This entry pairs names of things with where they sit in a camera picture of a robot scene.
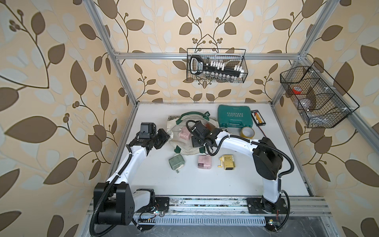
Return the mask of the pink pencil sharpener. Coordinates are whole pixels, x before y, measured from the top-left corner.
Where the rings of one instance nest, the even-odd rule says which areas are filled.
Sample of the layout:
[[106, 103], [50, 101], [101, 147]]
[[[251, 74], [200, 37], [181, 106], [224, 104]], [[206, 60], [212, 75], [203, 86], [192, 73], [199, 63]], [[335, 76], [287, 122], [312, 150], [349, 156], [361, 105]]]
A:
[[212, 167], [212, 157], [209, 155], [201, 155], [198, 157], [198, 168], [200, 169], [211, 169]]
[[190, 140], [191, 137], [192, 137], [192, 134], [190, 133], [190, 131], [187, 129], [186, 126], [184, 126], [181, 131], [179, 132], [179, 137], [183, 140]]

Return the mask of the cream floral tote bag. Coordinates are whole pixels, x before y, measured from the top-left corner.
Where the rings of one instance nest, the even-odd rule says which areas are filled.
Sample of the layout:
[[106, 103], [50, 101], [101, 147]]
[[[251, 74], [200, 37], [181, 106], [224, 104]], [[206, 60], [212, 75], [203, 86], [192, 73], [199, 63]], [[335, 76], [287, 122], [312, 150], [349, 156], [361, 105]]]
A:
[[212, 117], [209, 112], [186, 112], [180, 116], [169, 116], [167, 120], [167, 133], [170, 135], [168, 140], [169, 144], [174, 147], [174, 152], [181, 155], [196, 155], [205, 154], [206, 149], [204, 146], [193, 145], [191, 139], [186, 141], [179, 137], [179, 132], [186, 126], [188, 120], [198, 121], [200, 120], [208, 129], [219, 127], [216, 117]]

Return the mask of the yellow pencil sharpener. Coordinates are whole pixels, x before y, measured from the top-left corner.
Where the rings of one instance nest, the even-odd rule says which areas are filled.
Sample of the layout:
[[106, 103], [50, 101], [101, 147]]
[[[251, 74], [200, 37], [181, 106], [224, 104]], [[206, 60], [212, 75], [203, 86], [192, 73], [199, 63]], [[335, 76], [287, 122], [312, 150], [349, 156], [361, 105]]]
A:
[[219, 168], [223, 168], [224, 170], [234, 170], [235, 162], [233, 155], [223, 155], [219, 158], [220, 164]]

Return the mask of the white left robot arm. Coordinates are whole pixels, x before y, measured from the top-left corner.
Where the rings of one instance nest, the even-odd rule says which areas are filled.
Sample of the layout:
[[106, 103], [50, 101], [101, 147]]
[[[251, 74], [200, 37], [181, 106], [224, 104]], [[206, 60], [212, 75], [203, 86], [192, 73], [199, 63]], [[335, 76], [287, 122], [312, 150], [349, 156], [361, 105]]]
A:
[[95, 186], [93, 214], [89, 233], [92, 237], [102, 237], [118, 225], [133, 223], [139, 230], [140, 224], [134, 220], [134, 213], [140, 209], [150, 210], [157, 205], [153, 189], [138, 189], [132, 192], [130, 184], [140, 165], [152, 149], [160, 149], [169, 140], [168, 133], [153, 122], [141, 123], [140, 130], [128, 144], [116, 171], [103, 183]]

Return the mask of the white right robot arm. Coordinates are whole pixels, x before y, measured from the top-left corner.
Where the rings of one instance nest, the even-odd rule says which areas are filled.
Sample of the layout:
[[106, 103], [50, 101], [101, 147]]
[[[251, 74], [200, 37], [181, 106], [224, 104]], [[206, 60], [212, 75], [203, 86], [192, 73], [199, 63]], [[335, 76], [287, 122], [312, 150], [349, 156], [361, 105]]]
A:
[[215, 156], [221, 149], [233, 150], [253, 159], [256, 172], [263, 179], [262, 208], [266, 213], [279, 209], [279, 200], [284, 191], [281, 189], [281, 178], [292, 173], [295, 165], [291, 158], [278, 150], [272, 141], [264, 137], [253, 140], [232, 135], [220, 128], [209, 130], [200, 120], [189, 120], [186, 128], [200, 145], [205, 147], [206, 154]]

